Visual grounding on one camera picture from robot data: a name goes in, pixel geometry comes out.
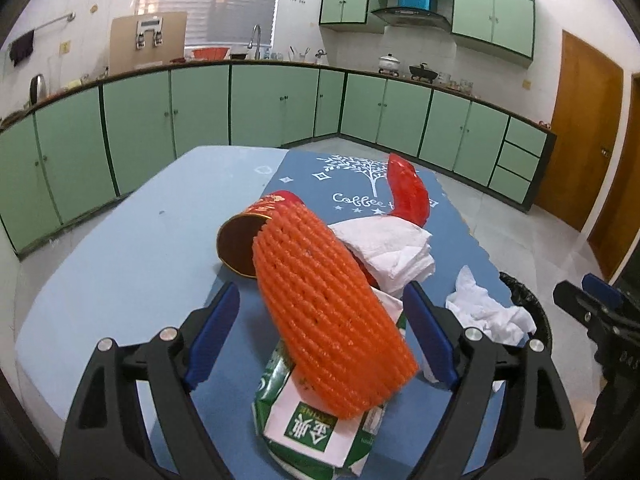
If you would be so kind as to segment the white napkin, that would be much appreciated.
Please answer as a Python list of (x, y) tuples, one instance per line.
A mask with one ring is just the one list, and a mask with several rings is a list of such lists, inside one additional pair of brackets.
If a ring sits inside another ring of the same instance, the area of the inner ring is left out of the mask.
[(445, 308), (463, 328), (474, 327), (497, 344), (517, 346), (526, 335), (536, 333), (532, 315), (523, 307), (503, 307), (480, 287), (468, 266), (456, 278), (454, 292), (446, 298)]

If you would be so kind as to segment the white tissue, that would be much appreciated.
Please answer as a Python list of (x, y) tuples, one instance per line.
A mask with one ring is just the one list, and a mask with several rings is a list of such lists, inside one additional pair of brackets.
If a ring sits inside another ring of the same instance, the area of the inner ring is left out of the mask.
[(399, 297), (412, 281), (423, 282), (435, 272), (432, 234), (394, 216), (350, 219), (329, 225), (335, 236), (360, 260), (378, 288)]

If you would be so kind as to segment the red paper cup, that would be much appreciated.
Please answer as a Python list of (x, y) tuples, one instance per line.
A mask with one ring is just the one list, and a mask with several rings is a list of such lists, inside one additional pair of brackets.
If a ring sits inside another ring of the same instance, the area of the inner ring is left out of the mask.
[(285, 190), (262, 196), (257, 202), (224, 222), (217, 233), (216, 249), (220, 261), (244, 278), (256, 278), (253, 240), (273, 214), (303, 201)]

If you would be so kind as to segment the orange foam net sleeve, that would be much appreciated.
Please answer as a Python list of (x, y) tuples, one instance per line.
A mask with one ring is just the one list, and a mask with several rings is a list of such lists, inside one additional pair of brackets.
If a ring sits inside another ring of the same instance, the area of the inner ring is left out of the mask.
[(418, 363), (355, 258), (303, 204), (253, 240), (257, 286), (296, 370), (335, 416), (381, 405)]

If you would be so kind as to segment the red plastic wrapper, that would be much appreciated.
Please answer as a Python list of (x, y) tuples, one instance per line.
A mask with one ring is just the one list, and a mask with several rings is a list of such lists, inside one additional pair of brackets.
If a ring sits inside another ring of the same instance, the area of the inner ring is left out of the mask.
[(423, 228), (430, 215), (430, 198), (414, 167), (392, 153), (388, 156), (386, 178), (393, 199), (390, 216)]

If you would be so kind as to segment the green white snack bag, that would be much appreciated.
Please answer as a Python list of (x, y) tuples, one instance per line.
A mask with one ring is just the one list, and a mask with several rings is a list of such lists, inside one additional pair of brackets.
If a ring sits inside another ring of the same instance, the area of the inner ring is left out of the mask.
[(280, 341), (252, 405), (256, 434), (269, 455), (296, 479), (358, 478), (366, 466), (386, 405), (340, 419), (295, 369)]

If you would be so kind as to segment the black lined trash bin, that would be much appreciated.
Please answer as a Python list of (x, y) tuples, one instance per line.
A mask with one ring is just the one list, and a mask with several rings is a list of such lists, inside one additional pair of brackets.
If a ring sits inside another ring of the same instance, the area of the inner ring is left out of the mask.
[(534, 332), (530, 330), (529, 336), (539, 339), (549, 351), (552, 351), (551, 325), (538, 298), (525, 284), (510, 274), (500, 271), (499, 278), (510, 289), (512, 302), (524, 308), (533, 318), (536, 330)]

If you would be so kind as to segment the chrome kitchen faucet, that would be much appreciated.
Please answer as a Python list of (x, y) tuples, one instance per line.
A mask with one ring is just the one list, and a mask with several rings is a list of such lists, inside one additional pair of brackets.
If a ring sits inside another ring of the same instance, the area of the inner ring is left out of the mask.
[(247, 49), (254, 52), (255, 61), (262, 58), (262, 28), (259, 24), (255, 24), (253, 26), (250, 40), (248, 40)]

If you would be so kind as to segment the brown wooden door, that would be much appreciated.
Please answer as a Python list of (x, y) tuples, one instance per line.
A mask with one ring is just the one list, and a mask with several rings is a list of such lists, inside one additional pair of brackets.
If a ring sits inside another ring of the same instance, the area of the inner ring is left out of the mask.
[(631, 78), (625, 141), (608, 197), (588, 242), (607, 281), (634, 250), (639, 233), (639, 74)]
[(620, 125), (624, 70), (584, 40), (562, 32), (556, 135), (535, 204), (581, 230), (608, 170)]

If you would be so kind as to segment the blue coffee tree mat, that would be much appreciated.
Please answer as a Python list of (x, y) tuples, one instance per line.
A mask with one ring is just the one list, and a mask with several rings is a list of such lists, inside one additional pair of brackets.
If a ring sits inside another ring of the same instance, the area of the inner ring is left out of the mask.
[(457, 374), (408, 344), (401, 301), (435, 271), (427, 189), (410, 162), (331, 155), (326, 172), (375, 172), (392, 202), (372, 216), (324, 223), (293, 193), (264, 196), (220, 230), (218, 252), (256, 278), (280, 341), (252, 404), (258, 438), (299, 479), (400, 479), (407, 469), (373, 458), (390, 400), (416, 375), (445, 385)]

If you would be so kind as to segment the green lower cabinets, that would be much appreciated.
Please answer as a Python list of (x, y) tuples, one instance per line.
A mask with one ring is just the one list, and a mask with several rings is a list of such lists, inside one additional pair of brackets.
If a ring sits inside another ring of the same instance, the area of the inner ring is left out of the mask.
[(280, 62), (198, 63), (84, 84), (1, 131), (1, 224), (25, 255), (206, 145), (342, 136), (529, 210), (554, 134), (470, 96), (392, 76)]

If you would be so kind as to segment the black wok pan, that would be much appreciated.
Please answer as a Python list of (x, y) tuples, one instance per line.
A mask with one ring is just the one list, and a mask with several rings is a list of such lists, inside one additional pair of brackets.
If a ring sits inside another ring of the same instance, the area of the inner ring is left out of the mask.
[(416, 81), (428, 82), (431, 84), (439, 76), (439, 72), (432, 70), (426, 64), (421, 63), (419, 65), (409, 66), (410, 78)]

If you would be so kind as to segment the orange plastic basin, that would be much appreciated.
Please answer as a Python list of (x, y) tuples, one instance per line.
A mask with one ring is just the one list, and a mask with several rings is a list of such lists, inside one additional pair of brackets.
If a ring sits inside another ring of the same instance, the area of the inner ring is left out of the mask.
[(192, 50), (194, 60), (201, 61), (223, 61), (228, 53), (228, 47), (204, 47)]

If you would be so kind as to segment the white cooking pot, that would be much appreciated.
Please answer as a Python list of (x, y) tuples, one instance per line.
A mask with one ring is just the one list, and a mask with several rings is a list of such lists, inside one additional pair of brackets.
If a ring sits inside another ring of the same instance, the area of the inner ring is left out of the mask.
[(395, 58), (392, 54), (382, 55), (378, 58), (378, 72), (380, 74), (386, 74), (394, 77), (398, 77), (400, 73), (401, 64), (398, 58)]

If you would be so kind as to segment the cardboard box on counter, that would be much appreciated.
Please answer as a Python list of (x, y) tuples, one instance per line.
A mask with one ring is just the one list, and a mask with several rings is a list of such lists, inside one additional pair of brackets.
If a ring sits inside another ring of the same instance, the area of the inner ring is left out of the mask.
[(184, 55), (186, 12), (122, 16), (111, 24), (108, 74), (169, 64)]

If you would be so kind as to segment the black range hood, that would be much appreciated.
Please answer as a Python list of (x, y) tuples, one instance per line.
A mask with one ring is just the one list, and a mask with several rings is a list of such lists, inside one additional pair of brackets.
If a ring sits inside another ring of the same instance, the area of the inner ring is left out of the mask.
[(387, 25), (395, 27), (431, 27), (451, 32), (451, 24), (442, 14), (418, 8), (391, 6), (372, 12)]

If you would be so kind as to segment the dark hanging towel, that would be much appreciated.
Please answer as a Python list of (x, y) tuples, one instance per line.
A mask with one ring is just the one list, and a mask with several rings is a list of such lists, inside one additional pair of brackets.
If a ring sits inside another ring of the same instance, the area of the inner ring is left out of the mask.
[(34, 52), (34, 36), (35, 31), (32, 29), (12, 42), (9, 56), (14, 67), (28, 60)]

